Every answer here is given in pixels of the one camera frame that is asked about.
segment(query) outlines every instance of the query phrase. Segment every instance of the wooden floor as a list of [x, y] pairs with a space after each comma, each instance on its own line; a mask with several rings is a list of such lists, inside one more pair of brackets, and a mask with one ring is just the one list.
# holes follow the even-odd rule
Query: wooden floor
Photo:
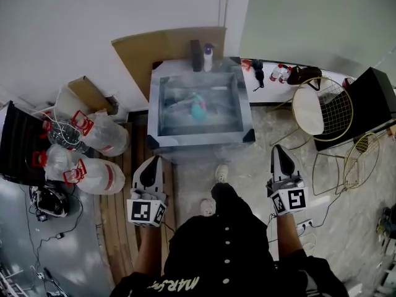
[[[118, 157], [102, 157], [119, 165], [125, 175], [125, 185], [121, 192], [111, 196], [95, 196], [95, 214], [98, 243], [102, 259], [108, 269], [111, 285], [117, 285], [120, 280], [134, 271], [139, 246], [139, 228], [127, 221], [126, 199], [130, 198], [132, 177], [135, 170], [153, 152], [147, 147], [147, 126], [126, 123], [123, 125], [131, 137], [130, 147]], [[161, 224], [162, 269], [169, 252], [169, 240], [176, 229], [173, 199], [173, 169], [171, 163], [163, 160], [165, 177], [164, 192], [168, 195], [168, 208], [164, 223]]]

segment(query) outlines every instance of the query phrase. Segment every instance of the gold metal chair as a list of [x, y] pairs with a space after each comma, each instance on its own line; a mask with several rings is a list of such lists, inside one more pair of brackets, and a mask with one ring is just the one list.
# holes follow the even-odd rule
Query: gold metal chair
[[[316, 91], [308, 83], [320, 84], [321, 89]], [[298, 86], [292, 99], [271, 111], [275, 111], [290, 101], [293, 117], [298, 127], [271, 143], [271, 146], [298, 130], [309, 134], [315, 140], [332, 141], [344, 135], [351, 126], [353, 119], [351, 98], [338, 82], [328, 77], [306, 80]]]
[[[363, 185], [374, 171], [378, 157], [379, 157], [379, 139], [374, 133], [367, 133], [362, 136], [359, 141], [353, 146], [351, 150], [346, 153], [346, 156], [329, 155], [324, 153], [316, 154], [314, 167], [312, 169], [312, 191], [315, 196], [323, 194], [327, 191], [331, 191], [340, 186], [345, 189], [354, 189]], [[338, 158], [344, 160], [344, 169], [342, 175], [342, 183], [340, 184], [339, 177], [340, 171], [338, 168], [337, 185], [319, 194], [315, 194], [314, 191], [314, 173], [315, 165], [319, 155], [326, 157], [334, 157], [336, 161]]]

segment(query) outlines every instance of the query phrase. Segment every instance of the cardboard sheet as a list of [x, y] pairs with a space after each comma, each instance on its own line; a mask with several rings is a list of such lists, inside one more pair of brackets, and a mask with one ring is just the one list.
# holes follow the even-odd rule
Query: cardboard sheet
[[111, 44], [144, 97], [149, 100], [154, 62], [191, 58], [191, 40], [199, 40], [202, 51], [206, 43], [213, 44], [213, 57], [221, 58], [225, 30], [224, 27], [176, 28], [131, 35], [114, 40]]
[[80, 98], [92, 111], [96, 112], [106, 109], [108, 113], [113, 112], [113, 106], [107, 101], [105, 96], [96, 88], [96, 86], [87, 78], [83, 76], [72, 82], [69, 82], [68, 87], [77, 97]]

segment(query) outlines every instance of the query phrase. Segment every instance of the electrical outlet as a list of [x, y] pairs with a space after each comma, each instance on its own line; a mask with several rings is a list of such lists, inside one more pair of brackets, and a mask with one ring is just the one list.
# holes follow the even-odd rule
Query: electrical outlet
[[313, 224], [312, 219], [308, 219], [303, 222], [297, 223], [296, 227], [297, 227], [297, 230], [304, 230], [304, 227], [307, 228], [308, 226], [310, 226], [310, 224], [311, 225]]

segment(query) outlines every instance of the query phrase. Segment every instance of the power strip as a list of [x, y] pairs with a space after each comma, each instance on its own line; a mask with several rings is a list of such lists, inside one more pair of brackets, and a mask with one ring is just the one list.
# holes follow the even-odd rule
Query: power strip
[[312, 219], [308, 219], [303, 222], [297, 223], [297, 225], [296, 225], [297, 231], [302, 231], [302, 230], [306, 229], [307, 227], [311, 226], [312, 224], [313, 224]]

